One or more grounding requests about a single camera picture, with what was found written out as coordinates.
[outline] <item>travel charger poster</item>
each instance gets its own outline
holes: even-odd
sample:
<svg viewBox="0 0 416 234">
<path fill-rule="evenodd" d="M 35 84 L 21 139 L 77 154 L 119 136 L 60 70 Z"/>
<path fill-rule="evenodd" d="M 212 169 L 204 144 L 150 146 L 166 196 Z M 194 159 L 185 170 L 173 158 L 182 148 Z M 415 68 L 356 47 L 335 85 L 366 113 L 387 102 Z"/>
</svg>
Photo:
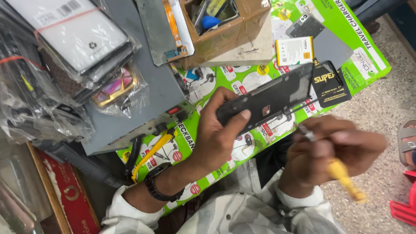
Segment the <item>travel charger poster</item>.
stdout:
<svg viewBox="0 0 416 234">
<path fill-rule="evenodd" d="M 344 76 L 348 89 L 352 95 L 367 87 L 375 80 L 385 76 L 391 69 L 386 58 L 375 47 L 370 35 L 362 24 L 357 20 L 351 9 L 342 0 L 272 0 L 272 35 L 270 49 L 275 52 L 275 40 L 289 38 L 286 35 L 288 29 L 304 12 L 309 12 L 324 26 L 335 33 L 350 48 L 353 55 L 338 69 L 340 75 Z M 241 67 L 207 67 L 200 70 L 191 69 L 183 71 L 179 69 L 182 78 L 191 82 L 189 101 L 197 109 L 189 119 L 185 120 L 179 127 L 178 136 L 168 142 L 157 154 L 149 159 L 140 168 L 137 179 L 142 181 L 146 174 L 163 162 L 176 164 L 186 159 L 192 153 L 196 142 L 196 133 L 200 119 L 200 111 L 208 103 L 214 90 L 223 86 L 238 95 L 243 95 L 258 86 L 276 79 L 284 73 L 295 69 L 293 66 L 278 67 L 276 55 L 272 61 L 260 66 Z M 203 74 L 203 78 L 196 80 L 195 72 Z M 312 99 L 316 94 L 312 88 L 310 95 Z M 221 168 L 206 177 L 189 184 L 185 188 L 183 196 L 175 202 L 169 202 L 165 207 L 168 214 L 176 207 L 184 204 L 195 196 L 198 196 L 210 184 L 215 183 L 223 176 L 232 172 L 236 167 L 247 161 L 271 144 L 290 134 L 296 129 L 297 123 L 310 116 L 319 115 L 330 110 L 332 107 L 321 108 L 319 102 L 310 103 L 305 108 L 290 114 L 278 116 L 262 126 L 238 136 L 234 141 L 231 158 Z M 143 139 L 141 156 L 144 156 L 159 137 L 149 136 Z M 130 154 L 131 148 L 119 150 L 117 154 L 124 162 Z"/>
</svg>

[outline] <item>person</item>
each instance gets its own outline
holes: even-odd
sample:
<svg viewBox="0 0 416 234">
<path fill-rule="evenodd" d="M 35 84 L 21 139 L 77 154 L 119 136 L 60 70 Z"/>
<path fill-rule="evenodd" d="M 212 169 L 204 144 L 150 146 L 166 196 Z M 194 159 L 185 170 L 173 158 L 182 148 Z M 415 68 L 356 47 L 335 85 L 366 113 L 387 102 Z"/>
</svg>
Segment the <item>person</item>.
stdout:
<svg viewBox="0 0 416 234">
<path fill-rule="evenodd" d="M 201 113 L 192 154 L 153 178 L 160 194 L 174 196 L 227 162 L 234 139 L 251 113 L 244 110 L 222 126 L 215 112 L 225 101 L 236 97 L 222 87 L 214 92 Z M 385 150 L 386 139 L 377 133 L 360 131 L 352 122 L 331 115 L 309 118 L 303 125 L 314 132 L 317 141 L 309 142 L 295 132 L 287 151 L 286 166 L 263 188 L 259 185 L 256 167 L 249 160 L 222 179 L 233 175 L 238 178 L 204 202 L 177 233 L 345 233 L 332 217 L 331 205 L 319 188 L 332 180 L 327 173 L 328 161 L 338 157 L 351 176 L 360 175 Z M 130 188 L 121 187 L 107 209 L 101 233 L 153 234 L 167 201 L 156 199 L 150 190 L 144 182 Z"/>
</svg>

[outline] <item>yellow sticker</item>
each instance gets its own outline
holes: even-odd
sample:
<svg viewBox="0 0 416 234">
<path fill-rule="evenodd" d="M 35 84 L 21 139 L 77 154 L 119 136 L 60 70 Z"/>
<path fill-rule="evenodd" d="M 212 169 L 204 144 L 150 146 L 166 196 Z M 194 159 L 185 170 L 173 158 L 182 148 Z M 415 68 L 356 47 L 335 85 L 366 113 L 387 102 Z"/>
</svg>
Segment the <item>yellow sticker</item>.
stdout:
<svg viewBox="0 0 416 234">
<path fill-rule="evenodd" d="M 131 152 L 130 152 L 130 151 L 126 151 L 126 152 L 124 152 L 124 154 L 123 154 L 123 160 L 124 160 L 125 162 L 127 162 L 127 160 L 129 159 L 130 154 L 131 154 Z"/>
<path fill-rule="evenodd" d="M 267 74 L 269 74 L 269 66 L 267 66 L 267 65 L 260 65 L 260 66 L 258 66 L 257 67 L 257 73 L 259 74 L 259 75 L 267 75 Z"/>
<path fill-rule="evenodd" d="M 275 10 L 277 10 L 278 8 L 282 7 L 285 3 L 284 2 L 277 2 L 275 4 Z"/>
<path fill-rule="evenodd" d="M 291 12 L 290 10 L 283 8 L 279 11 L 279 18 L 281 20 L 288 20 L 290 18 Z"/>
<path fill-rule="evenodd" d="M 27 86 L 27 88 L 28 88 L 30 91 L 33 91 L 33 87 L 30 85 L 30 83 L 29 83 L 29 82 L 27 82 L 27 80 L 25 79 L 25 77 L 24 77 L 23 75 L 20 75 L 20 76 L 22 77 L 23 82 L 25 83 L 25 85 Z"/>
</svg>

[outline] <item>cardboard box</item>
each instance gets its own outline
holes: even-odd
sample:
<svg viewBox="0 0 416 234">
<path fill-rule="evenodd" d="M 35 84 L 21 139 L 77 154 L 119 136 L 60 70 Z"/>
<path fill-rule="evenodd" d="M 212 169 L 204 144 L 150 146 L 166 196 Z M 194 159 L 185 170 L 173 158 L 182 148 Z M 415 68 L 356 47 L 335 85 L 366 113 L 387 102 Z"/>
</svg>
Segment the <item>cardboard box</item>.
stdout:
<svg viewBox="0 0 416 234">
<path fill-rule="evenodd" d="M 182 12 L 195 48 L 194 55 L 180 60 L 185 70 L 254 40 L 270 11 L 268 0 L 235 0 L 240 17 L 199 36 L 191 21 L 191 9 L 192 5 L 199 5 L 201 1 L 181 0 Z"/>
</svg>

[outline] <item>phone battery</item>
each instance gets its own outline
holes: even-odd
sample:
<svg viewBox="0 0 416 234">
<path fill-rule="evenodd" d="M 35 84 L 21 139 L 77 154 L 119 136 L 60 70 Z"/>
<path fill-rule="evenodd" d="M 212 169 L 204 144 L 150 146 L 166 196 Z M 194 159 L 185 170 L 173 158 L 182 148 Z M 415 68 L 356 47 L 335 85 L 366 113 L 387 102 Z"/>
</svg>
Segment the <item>phone battery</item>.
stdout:
<svg viewBox="0 0 416 234">
<path fill-rule="evenodd" d="M 278 66 L 313 62 L 313 37 L 276 40 L 276 53 Z"/>
</svg>

